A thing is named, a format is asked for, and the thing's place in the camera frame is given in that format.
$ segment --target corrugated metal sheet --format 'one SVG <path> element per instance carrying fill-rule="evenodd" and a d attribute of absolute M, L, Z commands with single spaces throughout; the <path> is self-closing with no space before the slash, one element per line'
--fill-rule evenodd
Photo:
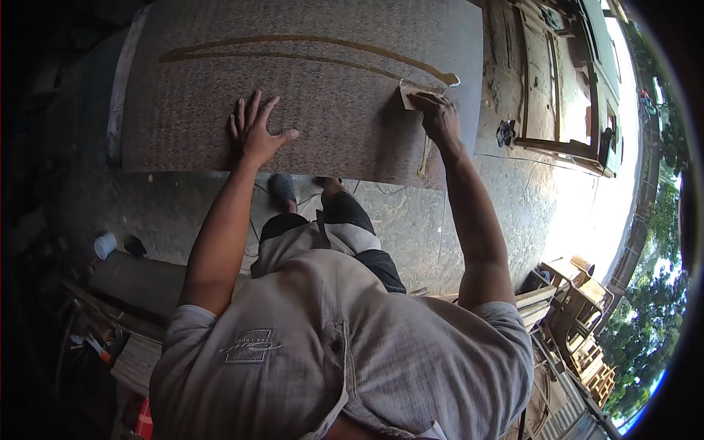
<path fill-rule="evenodd" d="M 558 375 L 558 381 L 565 391 L 567 404 L 547 421 L 537 437 L 540 440 L 606 439 L 606 434 L 586 410 L 582 395 L 568 373 Z"/>

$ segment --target wooden board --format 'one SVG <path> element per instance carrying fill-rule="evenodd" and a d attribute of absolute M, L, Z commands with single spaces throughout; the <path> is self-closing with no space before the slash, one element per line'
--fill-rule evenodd
<path fill-rule="evenodd" d="M 110 373 L 127 388 L 148 398 L 151 372 L 160 357 L 160 343 L 131 334 Z"/>
<path fill-rule="evenodd" d="M 160 61 L 175 49 L 257 35 L 341 39 L 455 73 L 462 84 L 447 96 L 459 104 L 462 138 L 470 155 L 474 151 L 483 32 L 482 11 L 468 1 L 174 0 L 153 5 L 134 56 L 122 127 L 124 170 L 229 169 L 227 116 L 239 97 L 260 87 L 264 99 L 281 96 L 269 130 L 301 132 L 262 171 L 444 188 L 437 149 L 425 177 L 417 176 L 425 146 L 422 115 L 404 110 L 398 79 L 378 72 L 446 88 L 423 69 L 320 41 L 224 44 L 180 52 L 203 58 Z M 253 52 L 285 56 L 223 55 Z"/>

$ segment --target wooden frame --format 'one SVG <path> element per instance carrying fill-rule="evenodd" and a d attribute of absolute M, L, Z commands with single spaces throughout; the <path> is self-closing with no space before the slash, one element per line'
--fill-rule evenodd
<path fill-rule="evenodd" d="M 615 98 L 615 93 L 611 90 L 610 84 L 603 74 L 603 69 L 598 65 L 596 47 L 591 41 L 591 27 L 588 18 L 582 14 L 582 35 L 586 40 L 586 45 L 589 48 L 589 61 L 584 62 L 583 68 L 589 77 L 589 94 L 591 105 L 589 107 L 588 131 L 591 135 L 589 144 L 571 139 L 569 142 L 560 141 L 560 75 L 559 66 L 557 64 L 557 53 L 555 51 L 555 33 L 546 32 L 548 43 L 551 52 L 551 61 L 553 65 L 553 74 L 555 78 L 555 140 L 529 138 L 527 136 L 529 124 L 529 99 L 530 87 L 529 78 L 530 65 L 528 62 L 528 47 L 526 39 L 526 23 L 527 17 L 533 18 L 533 21 L 539 18 L 533 16 L 530 7 L 516 3 L 517 9 L 521 16 L 520 32 L 522 33 L 524 56 L 523 72 L 524 72 L 524 98 L 523 98 L 523 121 L 521 126 L 521 136 L 517 137 L 514 144 L 522 146 L 531 151 L 555 158 L 559 161 L 565 161 L 575 165 L 579 165 L 587 170 L 594 172 L 599 176 L 614 177 L 617 174 L 620 166 L 621 143 L 616 139 L 616 149 L 610 150 L 610 142 L 602 142 L 604 130 L 608 125 L 610 116 L 609 109 L 618 108 L 618 102 Z M 615 111 L 611 111 L 611 115 L 615 116 Z M 618 138 L 618 128 L 614 127 L 614 134 Z"/>

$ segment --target tree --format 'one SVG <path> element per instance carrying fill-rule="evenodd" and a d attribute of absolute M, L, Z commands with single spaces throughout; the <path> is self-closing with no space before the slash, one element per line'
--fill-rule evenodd
<path fill-rule="evenodd" d="M 667 166 L 673 169 L 674 175 L 678 176 L 683 169 L 687 168 L 689 150 L 684 125 L 677 114 L 677 107 L 670 106 L 669 112 L 670 121 L 662 128 L 660 154 Z"/>
<path fill-rule="evenodd" d="M 648 235 L 643 249 L 632 287 L 649 283 L 655 275 L 655 264 L 659 259 L 670 262 L 670 270 L 679 264 L 679 190 L 671 180 L 658 185 L 655 203 L 650 207 L 648 216 Z"/>
<path fill-rule="evenodd" d="M 604 361 L 616 367 L 615 387 L 604 410 L 629 417 L 650 398 L 649 389 L 665 369 L 679 338 L 685 312 L 686 274 L 671 282 L 661 270 L 650 284 L 629 289 L 607 327 L 598 335 Z"/>
<path fill-rule="evenodd" d="M 667 109 L 669 122 L 662 128 L 662 133 L 660 134 L 662 142 L 658 143 L 658 150 L 668 166 L 673 169 L 674 175 L 677 176 L 689 163 L 689 150 L 687 148 L 684 123 L 679 116 L 679 107 L 674 98 L 673 88 L 670 85 L 670 77 L 662 69 L 658 58 L 654 55 L 653 48 L 643 38 L 638 26 L 633 22 L 629 22 L 625 25 L 625 30 L 629 48 L 634 58 L 637 77 L 639 77 L 639 87 L 645 87 L 649 90 L 648 94 L 655 96 L 651 82 L 653 77 L 656 77 L 662 90 L 662 97 L 665 101 L 663 107 Z"/>

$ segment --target left hand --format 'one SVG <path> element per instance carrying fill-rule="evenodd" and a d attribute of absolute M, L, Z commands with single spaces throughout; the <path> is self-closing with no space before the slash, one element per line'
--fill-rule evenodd
<path fill-rule="evenodd" d="M 242 145 L 240 163 L 257 170 L 274 156 L 281 145 L 298 137 L 298 130 L 285 130 L 275 136 L 267 132 L 266 122 L 271 110 L 279 102 L 279 97 L 276 96 L 259 109 L 261 96 L 261 90 L 257 90 L 248 106 L 244 99 L 238 99 L 237 115 L 230 115 L 227 124 L 235 142 Z"/>

